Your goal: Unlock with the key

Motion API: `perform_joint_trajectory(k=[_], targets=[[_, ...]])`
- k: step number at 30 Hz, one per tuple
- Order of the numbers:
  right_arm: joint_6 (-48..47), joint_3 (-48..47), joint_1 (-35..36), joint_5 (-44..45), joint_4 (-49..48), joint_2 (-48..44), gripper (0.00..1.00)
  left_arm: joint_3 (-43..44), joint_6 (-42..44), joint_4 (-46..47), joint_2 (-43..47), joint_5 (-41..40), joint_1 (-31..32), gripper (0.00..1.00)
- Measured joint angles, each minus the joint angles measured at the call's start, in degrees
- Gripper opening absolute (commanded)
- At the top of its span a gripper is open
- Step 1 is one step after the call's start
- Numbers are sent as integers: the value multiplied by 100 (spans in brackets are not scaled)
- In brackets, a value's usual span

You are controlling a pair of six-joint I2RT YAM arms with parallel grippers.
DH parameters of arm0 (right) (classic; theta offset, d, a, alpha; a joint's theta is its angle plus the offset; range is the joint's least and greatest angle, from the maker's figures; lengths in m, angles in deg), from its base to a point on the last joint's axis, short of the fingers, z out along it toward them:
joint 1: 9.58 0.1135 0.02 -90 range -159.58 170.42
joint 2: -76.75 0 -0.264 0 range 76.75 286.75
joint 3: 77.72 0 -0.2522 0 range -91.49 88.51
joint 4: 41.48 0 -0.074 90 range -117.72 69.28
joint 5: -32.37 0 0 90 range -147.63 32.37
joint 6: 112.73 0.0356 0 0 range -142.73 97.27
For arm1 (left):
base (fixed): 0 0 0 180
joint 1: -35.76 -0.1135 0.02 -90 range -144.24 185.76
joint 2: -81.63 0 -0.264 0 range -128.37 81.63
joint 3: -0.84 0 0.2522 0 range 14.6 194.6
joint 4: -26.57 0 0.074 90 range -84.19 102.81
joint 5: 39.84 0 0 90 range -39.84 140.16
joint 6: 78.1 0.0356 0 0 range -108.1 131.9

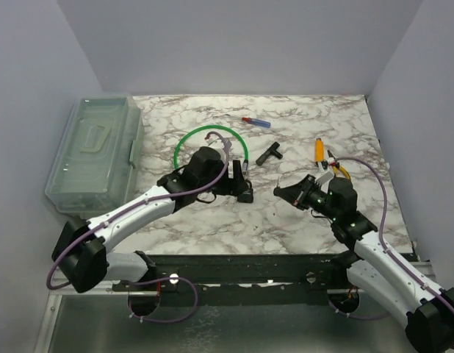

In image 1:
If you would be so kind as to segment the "black head key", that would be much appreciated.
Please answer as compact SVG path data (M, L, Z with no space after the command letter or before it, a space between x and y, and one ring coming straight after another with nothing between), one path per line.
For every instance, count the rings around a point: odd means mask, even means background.
M281 180L281 175L278 176L278 179L277 179L277 183L276 183L275 189L280 187L280 180Z

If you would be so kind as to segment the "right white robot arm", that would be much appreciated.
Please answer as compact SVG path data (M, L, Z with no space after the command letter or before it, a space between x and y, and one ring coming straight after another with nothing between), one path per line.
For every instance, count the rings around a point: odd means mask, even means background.
M362 289L403 327L417 352L454 348L454 288L444 289L410 264L357 209L350 180L334 177L323 191L312 175L277 196L299 210L311 209L331 221L334 237L344 244L345 262L330 270L338 288Z

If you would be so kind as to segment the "green cable lock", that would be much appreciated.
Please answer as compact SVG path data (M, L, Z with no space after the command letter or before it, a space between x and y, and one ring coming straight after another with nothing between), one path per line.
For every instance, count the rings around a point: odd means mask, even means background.
M244 176L246 176L249 172L249 166L250 166L250 155L249 155L249 148L245 140L242 138L242 136L234 131L232 128L229 128L227 126L222 126L218 124L208 124L205 126L201 126L198 128L195 128L194 130L188 132L186 135L184 135L179 142L177 143L174 152L173 152L173 166L175 168L178 168L180 166L179 164L179 155L181 153L181 150L184 149L184 145L191 139L193 139L195 136L200 135L201 133L204 133L204 140L206 142L206 146L211 146L212 144L216 145L217 144L217 139L218 136L215 136L214 138L212 137L212 132L218 132L220 134L223 133L223 137L227 138L230 142L235 140L238 142L238 144L241 146L242 149L242 162L241 162L241 171Z

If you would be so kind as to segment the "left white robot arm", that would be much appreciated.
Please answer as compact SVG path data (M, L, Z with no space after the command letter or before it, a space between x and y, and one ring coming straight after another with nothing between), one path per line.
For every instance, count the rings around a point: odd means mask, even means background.
M215 149L199 148L188 164L162 176L136 199L89 220L67 221L51 254L53 268L78 293L114 279L148 290L155 280L148 257L141 252L118 254L113 249L151 222L193 204L204 192L239 197L251 187L247 170L247 161L229 162Z

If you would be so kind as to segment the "black padlock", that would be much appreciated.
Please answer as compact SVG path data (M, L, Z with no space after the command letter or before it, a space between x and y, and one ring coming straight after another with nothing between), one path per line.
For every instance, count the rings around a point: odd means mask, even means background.
M253 186L250 180L245 181L245 190L241 192L237 197L237 201L243 204L252 204L254 200L253 197Z

